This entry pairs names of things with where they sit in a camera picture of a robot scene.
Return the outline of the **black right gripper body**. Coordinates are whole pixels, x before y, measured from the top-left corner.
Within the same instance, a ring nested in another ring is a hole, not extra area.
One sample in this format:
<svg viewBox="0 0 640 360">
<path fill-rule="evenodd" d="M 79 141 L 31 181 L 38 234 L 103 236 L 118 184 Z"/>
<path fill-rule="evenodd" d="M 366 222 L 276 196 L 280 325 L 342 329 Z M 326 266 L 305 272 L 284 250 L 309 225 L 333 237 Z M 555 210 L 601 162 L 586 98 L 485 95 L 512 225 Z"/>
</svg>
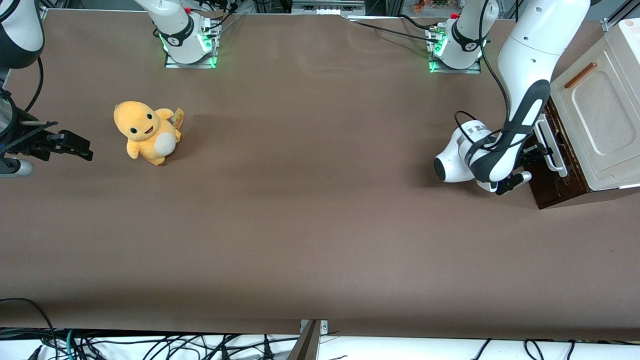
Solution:
<svg viewBox="0 0 640 360">
<path fill-rule="evenodd" d="M 23 154 L 28 157 L 32 150 L 48 141 L 46 129 L 58 125 L 57 121 L 40 121 L 18 108 L 1 109 L 0 155 Z"/>
</svg>

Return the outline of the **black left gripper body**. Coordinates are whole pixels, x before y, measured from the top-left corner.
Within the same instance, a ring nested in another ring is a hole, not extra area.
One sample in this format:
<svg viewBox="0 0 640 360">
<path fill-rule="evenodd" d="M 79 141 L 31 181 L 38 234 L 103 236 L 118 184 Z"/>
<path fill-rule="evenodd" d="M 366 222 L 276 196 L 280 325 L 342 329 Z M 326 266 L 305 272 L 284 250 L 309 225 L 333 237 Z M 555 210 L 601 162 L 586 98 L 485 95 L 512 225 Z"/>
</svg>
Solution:
<svg viewBox="0 0 640 360">
<path fill-rule="evenodd" d="M 539 161 L 540 157 L 540 147 L 538 145 L 523 147 L 518 155 L 518 169 Z"/>
</svg>

